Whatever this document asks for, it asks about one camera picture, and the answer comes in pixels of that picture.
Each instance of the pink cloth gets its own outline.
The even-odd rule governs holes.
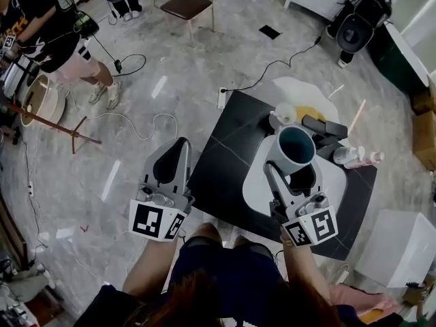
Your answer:
[[[367,294],[342,283],[330,286],[330,296],[334,305],[351,305],[355,308],[357,316],[365,315],[375,309],[382,310],[383,314],[380,315],[379,320],[397,312],[400,308],[396,300],[386,294]]]

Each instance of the person's arm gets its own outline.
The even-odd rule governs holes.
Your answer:
[[[177,238],[176,236],[171,243],[149,240],[144,252],[129,272],[123,291],[142,301],[158,297],[171,269]]]
[[[317,267],[310,247],[289,246],[289,236],[282,229],[282,238],[285,239],[283,244],[283,254],[288,277],[293,277],[295,270],[309,282],[318,291],[318,293],[331,304],[330,288],[326,278]]]
[[[42,26],[53,17],[56,13],[56,6],[50,8],[42,17],[35,17],[27,26],[27,28],[17,37],[17,41],[26,42],[32,36],[34,36]]]

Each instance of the wooden stand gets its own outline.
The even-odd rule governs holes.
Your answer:
[[[47,126],[53,127],[53,128],[55,128],[55,129],[58,129],[59,131],[62,131],[62,132],[65,132],[65,133],[69,134],[69,135],[72,137],[72,148],[73,148],[73,154],[76,153],[76,150],[75,150],[75,148],[74,148],[74,138],[82,138],[82,139],[84,139],[84,140],[88,140],[89,142],[96,143],[96,144],[101,144],[101,143],[102,143],[102,142],[99,141],[99,140],[94,140],[94,139],[92,139],[92,138],[82,136],[81,134],[79,134],[79,133],[77,132],[77,130],[79,129],[79,127],[80,127],[80,126],[83,124],[83,122],[87,119],[86,116],[85,116],[85,117],[84,117],[84,118],[79,122],[79,124],[76,126],[75,129],[70,130],[70,129],[68,129],[68,128],[65,128],[65,127],[62,127],[62,126],[60,126],[60,125],[57,125],[56,123],[52,123],[51,121],[48,121],[48,120],[46,120],[46,119],[43,119],[42,117],[40,117],[40,116],[38,116],[38,115],[32,114],[31,112],[28,112],[27,110],[25,110],[25,109],[23,109],[23,108],[21,108],[21,107],[19,107],[19,106],[16,106],[15,104],[12,104],[12,103],[6,103],[5,105],[7,106],[7,109],[9,109],[9,110],[12,110],[12,111],[14,111],[14,112],[17,112],[18,114],[22,114],[22,115],[29,116],[29,117],[31,117],[32,119],[34,119],[34,120],[36,120],[36,121],[39,121],[40,123],[45,123]]]

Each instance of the electrical outlet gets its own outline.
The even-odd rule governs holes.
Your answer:
[[[218,109],[224,109],[225,107],[225,94],[227,93],[225,87],[220,87],[218,90]]]
[[[29,189],[29,195],[31,197],[33,197],[35,194],[33,193],[33,182],[32,181],[29,182],[29,185],[27,186],[27,188]]]

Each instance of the pink shorts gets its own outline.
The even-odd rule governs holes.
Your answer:
[[[79,78],[88,78],[100,73],[97,59],[91,56],[80,40],[74,53],[59,69],[47,73],[47,77],[55,83],[69,83]]]

